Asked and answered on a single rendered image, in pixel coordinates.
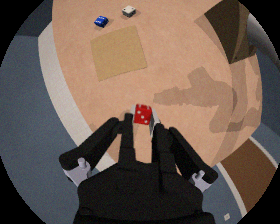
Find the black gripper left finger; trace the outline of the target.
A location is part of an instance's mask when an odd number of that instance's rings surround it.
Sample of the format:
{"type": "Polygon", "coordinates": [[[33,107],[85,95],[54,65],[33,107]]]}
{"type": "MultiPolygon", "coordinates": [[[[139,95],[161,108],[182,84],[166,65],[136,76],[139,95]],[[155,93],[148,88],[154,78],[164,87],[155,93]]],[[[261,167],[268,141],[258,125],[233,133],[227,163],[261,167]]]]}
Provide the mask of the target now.
{"type": "Polygon", "coordinates": [[[136,105],[132,105],[130,113],[125,113],[123,121],[119,121],[115,117],[110,118],[78,147],[59,156],[59,162],[69,181],[74,182],[78,187],[83,180],[91,177],[92,170],[117,137],[117,134],[122,134],[116,190],[123,196],[135,194],[139,184],[133,138],[135,110],[136,105]]]}

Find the white die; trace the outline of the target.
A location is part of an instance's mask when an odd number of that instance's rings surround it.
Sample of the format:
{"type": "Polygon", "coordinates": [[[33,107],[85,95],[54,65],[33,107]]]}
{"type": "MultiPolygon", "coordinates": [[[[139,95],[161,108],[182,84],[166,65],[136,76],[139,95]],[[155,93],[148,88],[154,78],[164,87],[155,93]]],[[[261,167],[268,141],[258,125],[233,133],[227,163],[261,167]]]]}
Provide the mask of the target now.
{"type": "Polygon", "coordinates": [[[123,15],[127,16],[127,17],[132,17],[134,14],[136,14],[136,9],[131,7],[131,6],[127,6],[124,9],[122,9],[122,13],[123,15]]]}

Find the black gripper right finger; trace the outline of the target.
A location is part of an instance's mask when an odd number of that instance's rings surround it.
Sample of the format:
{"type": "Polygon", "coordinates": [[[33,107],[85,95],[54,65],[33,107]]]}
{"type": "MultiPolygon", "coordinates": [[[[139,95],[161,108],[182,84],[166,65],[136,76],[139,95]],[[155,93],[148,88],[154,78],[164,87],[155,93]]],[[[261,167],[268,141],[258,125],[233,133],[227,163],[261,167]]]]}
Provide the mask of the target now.
{"type": "Polygon", "coordinates": [[[165,128],[159,121],[156,110],[151,109],[151,162],[158,162],[159,193],[169,198],[181,189],[181,178],[176,165],[181,175],[203,193],[218,178],[218,173],[201,159],[175,127],[165,128]]]}

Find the red die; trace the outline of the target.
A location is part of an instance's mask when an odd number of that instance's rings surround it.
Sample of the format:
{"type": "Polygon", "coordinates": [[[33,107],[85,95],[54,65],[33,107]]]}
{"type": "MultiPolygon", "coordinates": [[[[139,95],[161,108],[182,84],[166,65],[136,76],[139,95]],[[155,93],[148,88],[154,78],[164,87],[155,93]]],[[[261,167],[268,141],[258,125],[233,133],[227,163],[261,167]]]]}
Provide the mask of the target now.
{"type": "Polygon", "coordinates": [[[137,104],[134,116],[134,123],[149,125],[152,109],[150,106],[137,104]]]}

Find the blue die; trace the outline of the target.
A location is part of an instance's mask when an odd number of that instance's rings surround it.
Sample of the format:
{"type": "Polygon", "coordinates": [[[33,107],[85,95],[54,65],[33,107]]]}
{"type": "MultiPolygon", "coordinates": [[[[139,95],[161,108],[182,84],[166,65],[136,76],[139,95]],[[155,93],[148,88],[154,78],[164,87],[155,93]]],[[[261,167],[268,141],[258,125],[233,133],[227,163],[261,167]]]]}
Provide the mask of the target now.
{"type": "Polygon", "coordinates": [[[96,20],[95,20],[95,24],[99,27],[104,28],[106,26],[106,24],[108,23],[108,19],[106,17],[103,16],[99,16],[96,20]]]}

